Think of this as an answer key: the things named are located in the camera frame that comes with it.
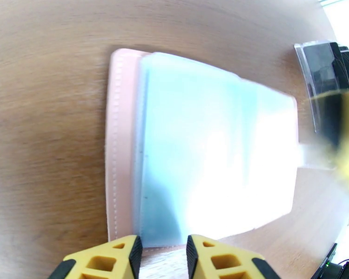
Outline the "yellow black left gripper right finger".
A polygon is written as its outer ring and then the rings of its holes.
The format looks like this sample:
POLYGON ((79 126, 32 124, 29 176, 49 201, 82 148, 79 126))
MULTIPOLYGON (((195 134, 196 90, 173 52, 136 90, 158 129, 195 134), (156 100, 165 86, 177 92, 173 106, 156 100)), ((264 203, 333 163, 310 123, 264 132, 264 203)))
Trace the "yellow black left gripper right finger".
POLYGON ((188 236, 186 255, 190 279, 279 278, 262 255, 201 235, 188 236))

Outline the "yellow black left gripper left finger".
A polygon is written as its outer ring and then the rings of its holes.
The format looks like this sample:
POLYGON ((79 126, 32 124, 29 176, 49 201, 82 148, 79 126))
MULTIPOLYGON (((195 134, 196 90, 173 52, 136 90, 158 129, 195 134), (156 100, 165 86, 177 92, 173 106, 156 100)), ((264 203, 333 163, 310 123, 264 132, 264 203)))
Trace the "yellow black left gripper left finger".
POLYGON ((50 279, 137 279, 143 247, 137 235, 69 254, 50 279))

